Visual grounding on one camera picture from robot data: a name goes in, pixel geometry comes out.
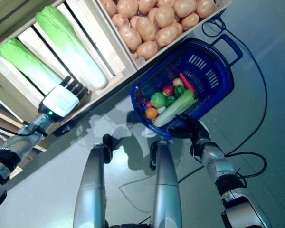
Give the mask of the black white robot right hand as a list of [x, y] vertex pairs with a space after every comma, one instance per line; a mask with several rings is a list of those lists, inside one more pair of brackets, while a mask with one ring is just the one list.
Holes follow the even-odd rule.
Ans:
[[181, 121], [183, 125], [168, 129], [168, 132], [173, 137], [190, 139], [193, 144], [196, 144], [201, 139], [210, 140], [208, 130], [198, 120], [187, 114], [177, 115], [176, 119]]

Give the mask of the black white robot left hand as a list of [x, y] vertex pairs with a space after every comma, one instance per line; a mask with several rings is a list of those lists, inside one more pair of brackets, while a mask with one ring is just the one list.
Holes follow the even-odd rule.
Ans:
[[53, 88], [41, 101], [38, 113], [47, 115], [51, 121], [60, 122], [65, 119], [88, 94], [87, 87], [67, 76]]

